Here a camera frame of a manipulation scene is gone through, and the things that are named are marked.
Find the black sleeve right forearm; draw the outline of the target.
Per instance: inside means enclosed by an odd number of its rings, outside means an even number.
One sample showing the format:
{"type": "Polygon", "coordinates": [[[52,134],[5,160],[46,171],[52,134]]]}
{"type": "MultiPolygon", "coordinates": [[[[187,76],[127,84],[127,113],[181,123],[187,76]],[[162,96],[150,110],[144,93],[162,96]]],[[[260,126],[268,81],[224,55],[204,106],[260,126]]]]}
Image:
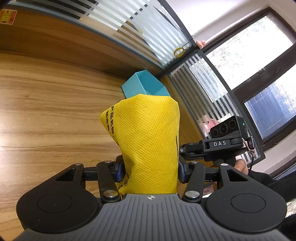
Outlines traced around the black sleeve right forearm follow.
{"type": "Polygon", "coordinates": [[[250,171],[249,176],[278,193],[280,196],[283,197],[283,199],[286,202],[295,199],[295,172],[290,173],[289,175],[281,178],[280,180],[274,180],[266,173],[260,173],[255,171],[250,171]]]}

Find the person's right hand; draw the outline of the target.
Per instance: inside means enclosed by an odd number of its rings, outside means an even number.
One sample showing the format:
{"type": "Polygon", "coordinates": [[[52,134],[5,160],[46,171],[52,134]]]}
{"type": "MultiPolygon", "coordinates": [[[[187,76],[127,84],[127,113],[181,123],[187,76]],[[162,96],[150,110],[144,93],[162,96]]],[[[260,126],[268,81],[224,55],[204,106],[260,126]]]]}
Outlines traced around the person's right hand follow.
{"type": "Polygon", "coordinates": [[[234,168],[242,172],[243,174],[248,175],[248,166],[247,162],[244,159],[237,160],[234,168]]]}

